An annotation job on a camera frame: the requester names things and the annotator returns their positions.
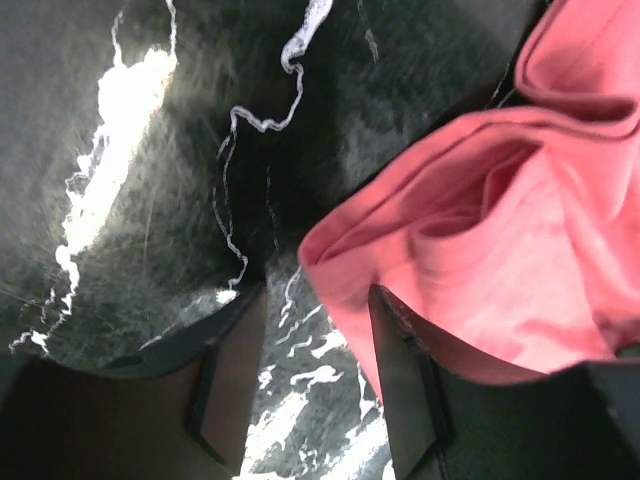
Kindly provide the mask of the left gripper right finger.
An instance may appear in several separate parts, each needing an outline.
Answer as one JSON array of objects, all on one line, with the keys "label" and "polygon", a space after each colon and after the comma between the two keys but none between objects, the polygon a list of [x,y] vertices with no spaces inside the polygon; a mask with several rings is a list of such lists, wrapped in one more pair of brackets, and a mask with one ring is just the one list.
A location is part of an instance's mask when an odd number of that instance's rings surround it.
[{"label": "left gripper right finger", "polygon": [[561,479],[548,377],[486,354],[374,285],[369,311],[399,479]]}]

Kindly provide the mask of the salmon pink t shirt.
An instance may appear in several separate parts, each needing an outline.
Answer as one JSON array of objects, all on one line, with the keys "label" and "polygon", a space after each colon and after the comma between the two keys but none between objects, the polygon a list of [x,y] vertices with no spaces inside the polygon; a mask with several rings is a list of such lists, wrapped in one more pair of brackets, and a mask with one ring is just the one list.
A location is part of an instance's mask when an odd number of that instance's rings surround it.
[{"label": "salmon pink t shirt", "polygon": [[369,287],[538,372],[639,338],[639,5],[556,1],[515,68],[527,104],[415,143],[298,258],[371,382]]}]

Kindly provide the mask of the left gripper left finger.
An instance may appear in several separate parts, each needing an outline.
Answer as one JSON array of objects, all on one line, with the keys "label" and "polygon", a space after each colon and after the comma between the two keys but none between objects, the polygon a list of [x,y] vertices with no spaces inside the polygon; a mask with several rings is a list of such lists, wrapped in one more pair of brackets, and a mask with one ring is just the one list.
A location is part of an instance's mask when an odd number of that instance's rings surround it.
[{"label": "left gripper left finger", "polygon": [[229,479],[242,466],[267,316],[266,286],[243,285],[232,299],[188,326],[171,328],[107,368],[130,378],[175,380],[196,368],[185,432]]}]

